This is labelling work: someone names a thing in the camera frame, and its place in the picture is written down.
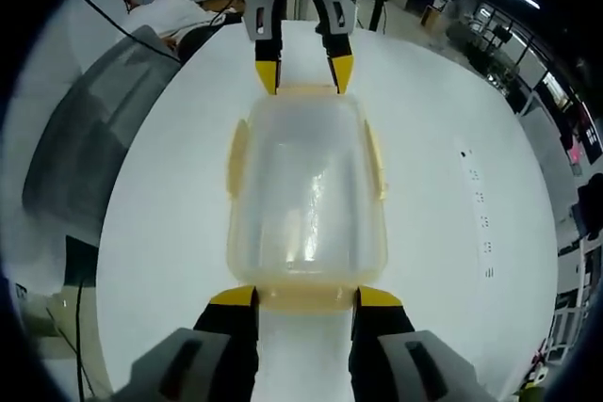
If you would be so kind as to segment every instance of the floor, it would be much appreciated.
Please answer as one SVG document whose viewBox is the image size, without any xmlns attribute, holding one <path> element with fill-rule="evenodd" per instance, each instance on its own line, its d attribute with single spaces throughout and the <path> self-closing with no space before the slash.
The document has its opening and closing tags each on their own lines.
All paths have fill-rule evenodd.
<svg viewBox="0 0 603 402">
<path fill-rule="evenodd" d="M 367 28 L 373 10 L 372 0 L 359 0 L 358 23 Z M 420 25 L 420 19 L 405 12 L 391 2 L 385 7 L 378 32 L 388 37 L 408 40 L 436 52 L 430 44 L 432 36 Z M 455 49 L 445 45 L 438 54 L 473 71 L 467 59 Z M 64 286 L 52 297 L 37 297 L 26 294 L 19 297 L 21 313 L 26 327 L 34 336 L 42 359 L 71 400 L 77 400 L 77 378 L 75 354 L 75 313 L 78 287 Z M 82 289 L 80 304 L 81 350 L 83 367 L 90 380 L 91 391 L 84 380 L 86 396 L 108 396 L 111 385 L 103 359 L 96 321 L 96 292 L 94 287 Z"/>
</svg>

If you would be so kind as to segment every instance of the clear plastic container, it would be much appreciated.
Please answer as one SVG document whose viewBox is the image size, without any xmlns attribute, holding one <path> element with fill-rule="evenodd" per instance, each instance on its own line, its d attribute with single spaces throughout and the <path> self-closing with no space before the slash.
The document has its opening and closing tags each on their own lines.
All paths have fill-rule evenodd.
<svg viewBox="0 0 603 402">
<path fill-rule="evenodd" d="M 228 266 L 263 306 L 347 309 L 380 275 L 383 173 L 353 98 L 261 100 L 239 125 L 229 171 Z"/>
</svg>

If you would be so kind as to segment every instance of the white table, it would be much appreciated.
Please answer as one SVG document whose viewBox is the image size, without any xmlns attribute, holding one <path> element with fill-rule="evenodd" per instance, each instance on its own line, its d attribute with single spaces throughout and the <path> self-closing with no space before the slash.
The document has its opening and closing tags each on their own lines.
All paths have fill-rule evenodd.
<svg viewBox="0 0 603 402">
<path fill-rule="evenodd" d="M 331 82 L 314 26 L 284 24 L 282 86 Z M 455 63 L 363 30 L 351 44 L 349 92 L 380 138 L 388 183 L 389 262 L 375 285 L 507 395 L 546 338 L 556 293 L 553 216 L 530 144 L 502 96 Z M 115 389 L 137 357 L 236 286 L 226 159 L 237 121 L 264 94 L 243 26 L 227 26 L 172 80 L 126 156 L 97 277 Z M 254 400 L 351 400 L 349 313 L 262 312 L 260 329 Z"/>
</svg>

